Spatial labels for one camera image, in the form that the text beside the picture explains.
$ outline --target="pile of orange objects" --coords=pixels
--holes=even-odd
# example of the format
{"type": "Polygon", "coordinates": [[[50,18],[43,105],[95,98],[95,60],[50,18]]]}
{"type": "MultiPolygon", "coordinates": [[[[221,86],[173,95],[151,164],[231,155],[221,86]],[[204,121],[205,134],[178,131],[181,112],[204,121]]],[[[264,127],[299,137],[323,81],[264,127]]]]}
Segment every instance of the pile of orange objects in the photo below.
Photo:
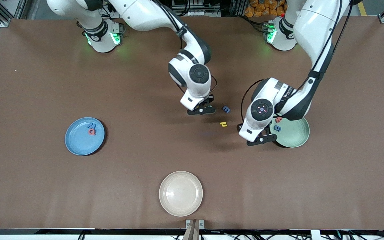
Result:
{"type": "Polygon", "coordinates": [[[244,15],[260,17],[262,15],[281,16],[287,10],[285,0],[249,0],[250,6],[245,9],[244,15]]]}

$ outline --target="green plate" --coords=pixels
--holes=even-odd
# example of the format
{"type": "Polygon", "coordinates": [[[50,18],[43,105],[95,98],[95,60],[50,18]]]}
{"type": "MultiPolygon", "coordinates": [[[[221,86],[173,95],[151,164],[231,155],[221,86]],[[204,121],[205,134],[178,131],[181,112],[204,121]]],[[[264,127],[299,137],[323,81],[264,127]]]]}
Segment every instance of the green plate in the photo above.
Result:
{"type": "Polygon", "coordinates": [[[271,133],[277,135],[278,138],[276,142],[289,148],[299,147],[305,144],[310,133],[309,124],[305,118],[295,121],[284,118],[279,123],[276,123],[274,118],[269,128],[271,129],[271,133]],[[281,130],[276,131],[274,129],[275,126],[279,126],[281,130]]]}

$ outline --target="brown table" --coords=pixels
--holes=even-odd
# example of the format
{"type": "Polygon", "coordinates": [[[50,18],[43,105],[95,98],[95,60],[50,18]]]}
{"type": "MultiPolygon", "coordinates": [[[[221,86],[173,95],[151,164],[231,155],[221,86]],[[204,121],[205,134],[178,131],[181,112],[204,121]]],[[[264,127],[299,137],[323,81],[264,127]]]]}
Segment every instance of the brown table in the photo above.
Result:
{"type": "Polygon", "coordinates": [[[274,50],[240,18],[185,21],[212,47],[213,115],[186,116],[167,72],[180,45],[169,29],[128,29],[107,54],[75,21],[1,29],[0,228],[177,228],[195,218],[207,228],[383,229],[384,24],[350,19],[306,116],[308,142],[284,149],[246,146],[241,97],[271,76],[298,87],[308,56],[274,50]],[[75,156],[64,134],[86,116],[106,125],[107,141],[75,156]],[[189,217],[159,203],[161,181],[177,170],[204,187],[189,217]]]}

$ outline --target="table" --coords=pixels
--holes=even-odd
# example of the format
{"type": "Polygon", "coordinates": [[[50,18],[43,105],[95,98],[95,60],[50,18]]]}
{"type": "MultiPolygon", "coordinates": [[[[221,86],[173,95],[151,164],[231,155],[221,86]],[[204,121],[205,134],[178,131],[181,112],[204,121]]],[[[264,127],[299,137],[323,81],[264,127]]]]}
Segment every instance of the table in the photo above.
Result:
{"type": "Polygon", "coordinates": [[[212,47],[213,115],[187,116],[180,104],[167,71],[180,43],[169,29],[128,29],[107,54],[72,20],[13,19],[1,29],[0,228],[179,228],[205,219],[207,228],[384,229],[384,24],[350,18],[306,116],[310,138],[285,149],[248,147],[236,132],[239,105],[261,78],[298,87],[308,56],[299,46],[273,49],[240,18],[184,20],[212,47]],[[64,134],[86,116],[105,124],[107,141],[75,156],[64,134]],[[188,217],[169,215],[158,199],[177,170],[204,188],[188,217]]]}

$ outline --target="blue plate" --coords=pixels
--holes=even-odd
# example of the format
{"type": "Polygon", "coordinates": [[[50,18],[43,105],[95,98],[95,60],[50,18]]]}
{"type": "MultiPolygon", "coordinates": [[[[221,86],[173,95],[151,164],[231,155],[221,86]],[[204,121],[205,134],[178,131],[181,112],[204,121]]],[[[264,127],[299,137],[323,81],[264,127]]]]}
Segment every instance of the blue plate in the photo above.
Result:
{"type": "Polygon", "coordinates": [[[83,117],[69,126],[64,137],[64,143],[71,153],[84,156],[99,149],[104,139],[105,128],[103,124],[96,118],[83,117]]]}

